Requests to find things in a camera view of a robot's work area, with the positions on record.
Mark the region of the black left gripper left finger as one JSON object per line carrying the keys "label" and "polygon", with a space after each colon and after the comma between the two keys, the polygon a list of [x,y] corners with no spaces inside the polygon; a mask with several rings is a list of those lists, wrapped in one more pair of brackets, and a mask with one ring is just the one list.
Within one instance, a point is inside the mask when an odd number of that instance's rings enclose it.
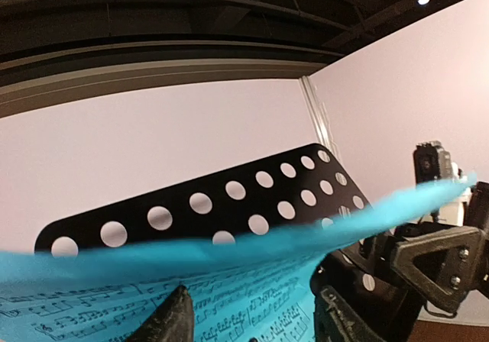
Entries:
{"label": "black left gripper left finger", "polygon": [[126,342],[192,342],[195,314],[185,286],[177,286]]}

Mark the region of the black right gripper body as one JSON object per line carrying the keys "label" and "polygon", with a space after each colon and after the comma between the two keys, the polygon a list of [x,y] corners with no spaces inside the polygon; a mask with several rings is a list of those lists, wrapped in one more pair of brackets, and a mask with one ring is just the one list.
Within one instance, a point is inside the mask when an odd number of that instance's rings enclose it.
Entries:
{"label": "black right gripper body", "polygon": [[488,291],[488,184],[462,203],[463,224],[423,221],[358,244],[358,267],[418,292]]}

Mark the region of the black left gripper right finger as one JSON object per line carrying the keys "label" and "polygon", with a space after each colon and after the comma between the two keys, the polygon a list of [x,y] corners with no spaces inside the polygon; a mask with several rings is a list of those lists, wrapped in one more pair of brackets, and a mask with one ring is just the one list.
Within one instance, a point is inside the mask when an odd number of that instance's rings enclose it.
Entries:
{"label": "black left gripper right finger", "polygon": [[315,342],[381,342],[355,310],[331,286],[315,296]]}

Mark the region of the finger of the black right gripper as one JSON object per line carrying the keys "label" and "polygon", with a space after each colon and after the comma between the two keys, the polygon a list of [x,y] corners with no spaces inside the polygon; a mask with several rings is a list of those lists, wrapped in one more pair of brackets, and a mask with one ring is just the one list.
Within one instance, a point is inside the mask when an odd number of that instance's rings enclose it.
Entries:
{"label": "finger of the black right gripper", "polygon": [[451,227],[401,241],[393,249],[393,271],[433,306],[454,314],[481,282],[481,230]]}

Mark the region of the blue sheet music page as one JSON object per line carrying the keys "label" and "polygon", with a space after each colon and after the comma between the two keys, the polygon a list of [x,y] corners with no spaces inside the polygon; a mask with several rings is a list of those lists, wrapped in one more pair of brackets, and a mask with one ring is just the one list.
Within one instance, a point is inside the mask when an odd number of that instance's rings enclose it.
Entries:
{"label": "blue sheet music page", "polygon": [[120,341],[181,285],[193,299],[200,341],[246,340],[298,306],[311,324],[309,280],[325,255],[444,205],[475,181],[426,183],[348,216],[229,236],[222,244],[206,236],[58,256],[4,252],[1,339]]}

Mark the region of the black perforated music stand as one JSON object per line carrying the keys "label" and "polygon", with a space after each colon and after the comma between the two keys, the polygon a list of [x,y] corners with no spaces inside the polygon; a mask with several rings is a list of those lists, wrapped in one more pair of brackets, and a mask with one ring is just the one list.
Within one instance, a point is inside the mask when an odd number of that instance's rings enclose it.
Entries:
{"label": "black perforated music stand", "polygon": [[[310,144],[217,173],[55,221],[37,236],[34,249],[47,250],[60,237],[79,249],[102,246],[101,229],[117,221],[128,243],[203,238],[217,231],[250,232],[248,219],[259,215],[270,227],[308,224],[346,216],[367,203],[339,161],[320,144]],[[322,259],[335,290],[387,341],[408,339],[420,310],[419,299],[386,279],[373,291],[361,281],[354,255],[372,253],[363,240]]]}

